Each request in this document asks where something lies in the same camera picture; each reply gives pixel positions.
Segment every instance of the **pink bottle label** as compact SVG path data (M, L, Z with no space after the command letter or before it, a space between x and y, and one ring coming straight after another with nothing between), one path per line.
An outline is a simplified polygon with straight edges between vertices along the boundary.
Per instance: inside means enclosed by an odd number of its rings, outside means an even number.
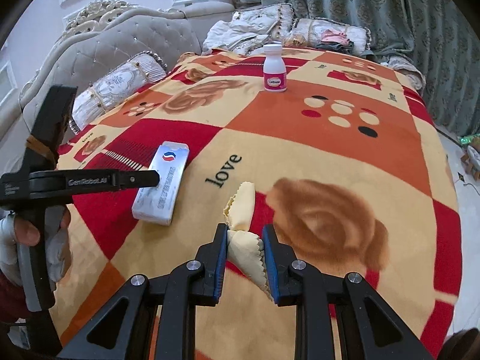
M287 74L263 74L263 85L271 91L281 91L287 87Z

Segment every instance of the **patterned blanket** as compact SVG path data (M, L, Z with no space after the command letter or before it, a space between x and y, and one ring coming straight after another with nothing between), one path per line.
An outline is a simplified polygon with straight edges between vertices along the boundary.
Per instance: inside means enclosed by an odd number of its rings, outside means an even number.
M138 170L164 140L190 147L169 227L132 217L137 190L74 198L73 265L51 310L63 343L131 275L192 259L251 181L251 231L273 223L324 273L360 272L438 354L460 287L460 222L422 99L405 76L363 59L307 49L283 57L287 90L271 93L262 55L184 54L165 80L61 148L61 169ZM198 307L196 323L198 358L293 358L295 308L275 306L231 264L220 303Z

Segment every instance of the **black dot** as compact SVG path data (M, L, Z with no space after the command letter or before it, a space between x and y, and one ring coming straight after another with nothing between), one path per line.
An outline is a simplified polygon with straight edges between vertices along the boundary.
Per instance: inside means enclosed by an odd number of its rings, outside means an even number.
M372 138L377 138L377 137L378 137L378 133L377 133L373 128L365 127L365 126L360 126L360 127L358 128L358 130L359 130L362 134L368 135L369 137L372 137Z

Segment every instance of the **blue gripper pad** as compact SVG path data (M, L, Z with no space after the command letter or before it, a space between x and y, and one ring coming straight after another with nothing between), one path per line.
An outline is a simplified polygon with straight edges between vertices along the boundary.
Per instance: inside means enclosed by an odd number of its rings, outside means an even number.
M223 278L225 276L225 263L227 262L227 231L224 231L222 242L220 244L220 252L217 259L217 267L215 268L215 289L213 296L215 301L220 300L223 288Z
M280 292L278 290L278 271L275 264L275 258L272 252L272 245L268 237L268 231L265 226L262 231L263 250L265 251L265 267L267 269L268 286L270 287L270 294L272 295L275 304L278 304Z

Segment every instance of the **cream dot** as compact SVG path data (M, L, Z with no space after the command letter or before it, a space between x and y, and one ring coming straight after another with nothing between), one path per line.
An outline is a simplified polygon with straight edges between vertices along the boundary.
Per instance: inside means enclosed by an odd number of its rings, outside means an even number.
M360 116L360 119L363 120L365 123L371 124L372 126L380 124L380 120L378 119L378 117L369 114L368 112L360 112L358 116Z
M350 122L340 116L331 116L328 118L328 120L340 127L350 127Z
M306 99L303 99L303 102L312 108L320 108L325 105L325 101L322 99L315 99L314 97L307 97Z
M340 115L349 115L352 113L352 109L342 104L332 104L330 106L337 114Z
M335 103L346 105L347 107L354 107L354 105L352 103L349 103L349 102L346 102L346 101L343 101L343 100L335 100Z

